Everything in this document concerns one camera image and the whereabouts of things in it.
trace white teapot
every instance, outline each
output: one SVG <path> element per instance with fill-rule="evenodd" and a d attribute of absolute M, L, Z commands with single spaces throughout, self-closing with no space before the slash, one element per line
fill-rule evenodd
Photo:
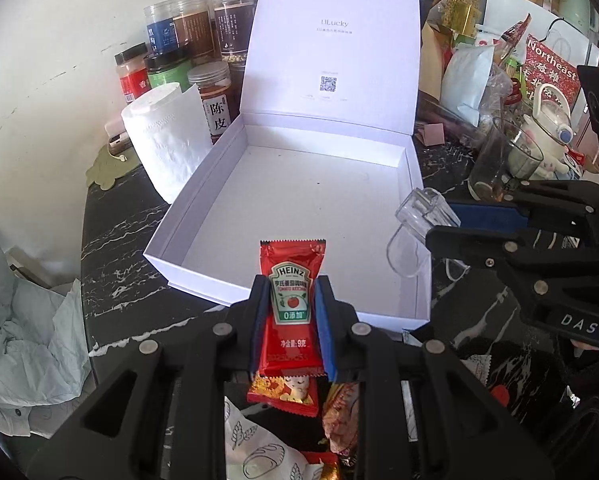
<path fill-rule="evenodd" d="M 544 90 L 549 89 L 559 104 L 552 100 L 542 100 Z M 575 134 L 571 127 L 571 111 L 564 94 L 554 85 L 545 83 L 535 90 L 533 116 L 524 115 L 522 129 L 541 148 L 544 161 L 531 176 L 533 180 L 552 180 L 555 172 L 566 174 L 569 167 L 564 163 L 567 144 Z"/>

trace table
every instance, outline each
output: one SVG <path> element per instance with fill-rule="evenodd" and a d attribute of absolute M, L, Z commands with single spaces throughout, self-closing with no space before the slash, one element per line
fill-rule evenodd
<path fill-rule="evenodd" d="M 424 185 L 449 198 L 469 198 L 473 156 L 449 141 L 425 148 L 415 141 Z M 190 320 L 214 304 L 170 288 L 142 255 L 168 204 L 139 167 L 102 191 L 88 190 L 81 279 L 84 325 L 96 378 L 101 381 L 147 335 L 158 342 L 185 340 Z M 535 237 L 536 232 L 529 233 Z M 538 233 L 536 244 L 555 243 Z M 508 391 L 508 409 L 532 428 L 564 391 L 550 337 L 519 319 L 519 304 L 491 270 L 470 269 L 451 282 L 433 267 L 430 337 L 452 344 L 462 358 L 490 354 L 487 386 Z"/>

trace toilet paper roll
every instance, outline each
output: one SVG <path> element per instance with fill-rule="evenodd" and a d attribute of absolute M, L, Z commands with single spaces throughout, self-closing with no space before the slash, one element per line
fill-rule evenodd
<path fill-rule="evenodd" d="M 212 147 L 197 86 L 183 94 L 179 83 L 153 88 L 129 104 L 122 119 L 150 181 L 172 204 Z"/>

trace open white gift box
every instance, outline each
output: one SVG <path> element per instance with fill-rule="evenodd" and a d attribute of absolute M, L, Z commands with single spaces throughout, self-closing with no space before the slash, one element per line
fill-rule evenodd
<path fill-rule="evenodd" d="M 170 285 L 229 305 L 248 297 L 261 240 L 326 239 L 321 274 L 361 320 L 429 319 L 430 266 L 403 279 L 386 248 L 422 187 L 411 139 L 419 0 L 259 0 L 241 115 L 148 244 Z"/>

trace box lid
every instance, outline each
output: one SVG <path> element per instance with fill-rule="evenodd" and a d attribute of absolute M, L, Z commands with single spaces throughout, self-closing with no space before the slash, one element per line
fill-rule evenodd
<path fill-rule="evenodd" d="M 419 0 L 259 0 L 241 112 L 411 135 L 419 56 Z"/>

